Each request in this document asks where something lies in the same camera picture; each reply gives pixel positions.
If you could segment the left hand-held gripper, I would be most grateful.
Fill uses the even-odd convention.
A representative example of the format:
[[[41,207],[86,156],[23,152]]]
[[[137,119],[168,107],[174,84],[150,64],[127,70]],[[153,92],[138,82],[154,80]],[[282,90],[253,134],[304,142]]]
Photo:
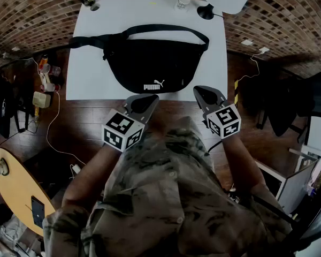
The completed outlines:
[[[141,140],[146,123],[159,103],[156,94],[137,94],[110,110],[102,124],[102,141],[124,152]]]

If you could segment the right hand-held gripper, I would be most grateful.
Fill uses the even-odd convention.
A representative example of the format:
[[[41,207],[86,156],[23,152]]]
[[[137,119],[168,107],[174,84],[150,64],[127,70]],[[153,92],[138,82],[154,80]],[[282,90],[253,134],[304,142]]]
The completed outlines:
[[[221,139],[225,139],[240,132],[241,117],[234,104],[225,105],[224,95],[215,88],[195,86],[194,96],[198,106],[203,110],[207,127]]]

